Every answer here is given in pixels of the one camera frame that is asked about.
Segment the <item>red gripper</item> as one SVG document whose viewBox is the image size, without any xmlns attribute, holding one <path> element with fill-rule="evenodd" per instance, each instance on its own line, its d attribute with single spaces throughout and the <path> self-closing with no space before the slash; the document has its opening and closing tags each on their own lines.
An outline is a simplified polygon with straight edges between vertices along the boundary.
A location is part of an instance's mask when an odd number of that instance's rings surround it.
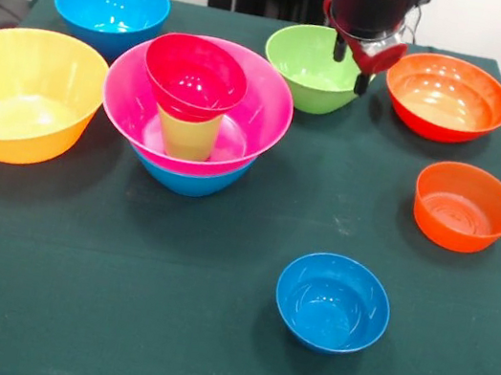
<svg viewBox="0 0 501 375">
<path fill-rule="evenodd" d="M 333 58 L 335 62 L 342 62 L 346 56 L 347 46 L 351 49 L 352 57 L 361 71 L 353 89 L 357 96 L 362 96 L 366 92 L 369 76 L 391 68 L 406 54 L 407 50 L 407 46 L 403 43 L 365 42 L 349 37 L 347 42 L 340 34 L 337 34 Z"/>
</svg>

